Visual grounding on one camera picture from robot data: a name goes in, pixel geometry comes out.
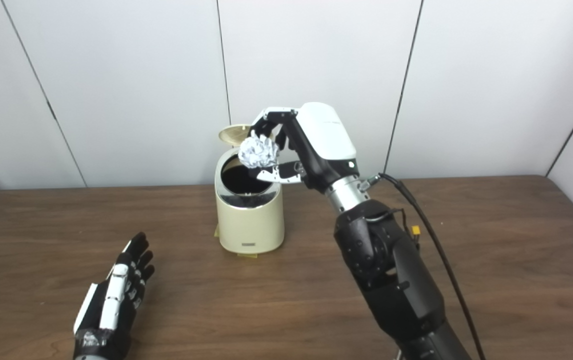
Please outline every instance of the cream trash can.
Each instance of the cream trash can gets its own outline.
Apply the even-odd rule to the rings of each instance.
[[[232,253],[253,255],[279,248],[285,222],[282,185],[249,176],[238,159],[250,125],[223,129],[220,140],[234,146],[215,167],[215,199],[220,244]]]

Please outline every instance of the robotic hand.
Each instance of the robotic hand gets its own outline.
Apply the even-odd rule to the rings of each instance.
[[[135,235],[117,256],[106,280],[91,284],[73,326],[74,360],[123,360],[131,347],[131,326],[154,274],[148,265],[144,232]]]
[[[378,177],[359,180],[356,149],[335,110],[309,102],[300,109],[269,107],[249,136],[268,137],[295,150],[300,161],[249,169],[266,182],[304,182],[337,212],[334,237],[346,266],[380,328],[408,360],[470,360],[445,316],[444,298],[413,240],[394,212],[367,189]]]

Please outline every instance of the trash can lid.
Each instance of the trash can lid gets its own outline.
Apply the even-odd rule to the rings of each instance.
[[[220,140],[232,145],[232,146],[240,146],[247,136],[249,135],[249,129],[251,125],[247,123],[238,123],[236,125],[227,126],[220,131],[218,137]]]

